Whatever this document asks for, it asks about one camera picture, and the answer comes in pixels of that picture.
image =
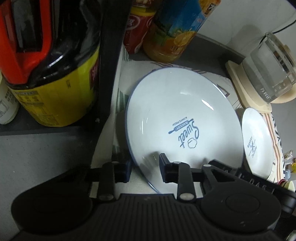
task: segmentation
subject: electric kettle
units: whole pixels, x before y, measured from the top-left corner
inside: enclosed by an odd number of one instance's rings
[[[273,33],[265,37],[240,65],[228,61],[226,68],[242,104],[270,113],[270,103],[296,98],[296,62],[288,46]]]

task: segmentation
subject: white plate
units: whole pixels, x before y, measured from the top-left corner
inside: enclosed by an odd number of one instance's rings
[[[160,153],[192,168],[212,159],[242,164],[242,130],[231,104],[207,78],[182,68],[156,70],[138,83],[127,105],[126,136],[134,162],[159,193],[177,193],[177,184],[162,180]]]
[[[272,140],[262,115],[247,108],[242,116],[244,151],[251,172],[267,179],[274,160]]]

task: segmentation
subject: orange stripe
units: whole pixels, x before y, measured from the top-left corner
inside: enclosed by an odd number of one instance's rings
[[[266,121],[267,121],[267,125],[268,125],[268,130],[272,139],[272,143],[273,143],[273,149],[274,149],[274,153],[276,155],[276,160],[277,160],[277,164],[276,164],[276,177],[277,177],[277,181],[280,181],[281,179],[281,174],[280,174],[280,154],[279,154],[279,149],[277,147],[277,141],[276,138],[274,136],[274,132],[272,131],[272,123],[270,121],[270,117],[269,115],[265,114],[266,116]]]

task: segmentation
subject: white container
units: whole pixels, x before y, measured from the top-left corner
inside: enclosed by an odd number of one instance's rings
[[[0,72],[0,124],[5,125],[11,122],[19,107],[20,103],[6,85]]]

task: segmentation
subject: beige kettle base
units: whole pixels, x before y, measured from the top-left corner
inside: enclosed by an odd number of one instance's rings
[[[272,107],[271,104],[265,104],[263,106],[258,105],[255,103],[252,98],[249,96],[249,94],[246,92],[245,88],[242,86],[241,81],[238,77],[238,74],[236,72],[237,67],[239,66],[238,64],[228,61],[226,64],[226,69],[231,77],[231,80],[234,84],[234,87],[239,95],[241,104],[247,108],[247,107],[252,107],[256,110],[258,110],[261,113],[271,113],[272,112]]]

